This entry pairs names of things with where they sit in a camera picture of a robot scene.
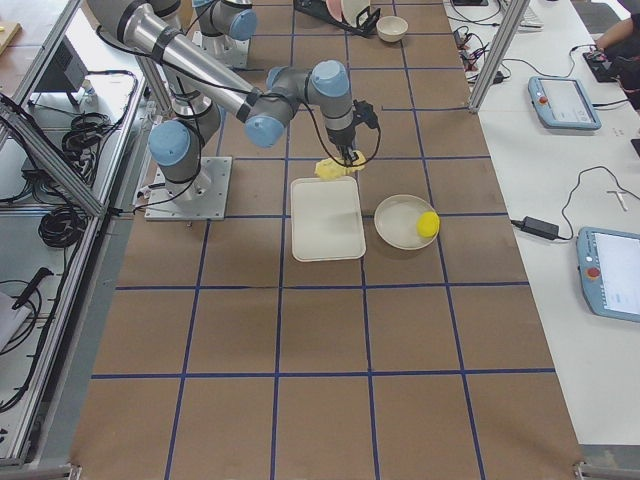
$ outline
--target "white table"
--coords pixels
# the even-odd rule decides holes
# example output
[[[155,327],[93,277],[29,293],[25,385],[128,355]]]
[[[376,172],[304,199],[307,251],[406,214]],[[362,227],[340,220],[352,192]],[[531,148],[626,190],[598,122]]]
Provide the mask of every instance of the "white table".
[[[531,0],[544,21],[540,33],[518,33],[506,58],[529,61],[546,74],[565,75],[569,49],[591,43],[569,0]],[[483,18],[492,6],[457,7],[468,18]],[[450,6],[448,12],[455,16]],[[461,23],[451,21],[452,28]],[[496,29],[469,25],[488,41]],[[579,49],[573,53],[579,78],[593,103],[624,98],[616,84],[599,84]],[[491,87],[480,120],[509,216],[532,216],[560,225],[560,210],[578,173],[605,165],[623,187],[640,194],[640,158],[630,144],[640,137],[640,118],[629,104],[599,111],[602,128],[594,133],[552,133],[543,128],[526,90],[530,67],[506,62],[507,82]],[[583,175],[567,214],[577,230],[603,227],[640,233],[640,202],[627,196],[624,212],[609,175]],[[578,441],[583,445],[640,445],[640,324],[593,315],[582,297],[575,242],[548,242],[517,231],[516,238],[562,385]]]

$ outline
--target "small white bowl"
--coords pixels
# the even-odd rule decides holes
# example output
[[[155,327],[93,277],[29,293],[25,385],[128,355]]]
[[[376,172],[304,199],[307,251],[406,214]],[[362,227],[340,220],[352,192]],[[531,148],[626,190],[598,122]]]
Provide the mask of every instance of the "small white bowl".
[[[378,20],[376,28],[381,40],[393,43],[402,40],[409,29],[409,24],[404,18],[390,16]]]
[[[433,242],[437,236],[421,237],[416,225],[424,212],[434,209],[420,197],[393,195],[383,200],[373,215],[376,231],[392,247],[418,250]]]

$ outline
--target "touchscreen display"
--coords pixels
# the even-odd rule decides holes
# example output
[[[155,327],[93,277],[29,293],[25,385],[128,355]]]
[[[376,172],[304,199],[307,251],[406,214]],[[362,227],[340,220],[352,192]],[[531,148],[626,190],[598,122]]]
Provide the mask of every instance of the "touchscreen display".
[[[576,82],[541,79],[540,84],[545,96],[549,99],[553,118],[560,122],[572,123],[592,123],[594,121]]]
[[[640,240],[594,233],[604,308],[640,314]]]

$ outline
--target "red object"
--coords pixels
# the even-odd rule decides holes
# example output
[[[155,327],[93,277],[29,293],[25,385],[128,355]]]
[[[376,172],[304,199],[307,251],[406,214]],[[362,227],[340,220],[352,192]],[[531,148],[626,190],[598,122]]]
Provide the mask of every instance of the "red object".
[[[587,277],[591,280],[595,280],[600,276],[600,269],[596,267],[591,267],[587,269]]]

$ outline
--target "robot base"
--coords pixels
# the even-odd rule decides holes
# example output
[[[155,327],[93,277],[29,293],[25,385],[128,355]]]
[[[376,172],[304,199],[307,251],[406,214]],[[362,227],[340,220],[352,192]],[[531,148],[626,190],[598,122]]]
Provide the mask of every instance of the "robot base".
[[[202,169],[213,183],[201,196],[185,203],[167,202],[146,209],[144,218],[149,221],[224,220],[231,177],[231,157],[202,157]],[[164,182],[158,169],[155,183]],[[149,203],[169,199],[165,189],[152,190]]]
[[[249,58],[249,43],[251,40],[240,42],[236,40],[237,48],[229,50],[225,58],[216,58],[216,60],[224,63],[227,67],[238,68],[244,70],[247,68]],[[193,43],[202,48],[202,33],[197,31],[193,34]]]

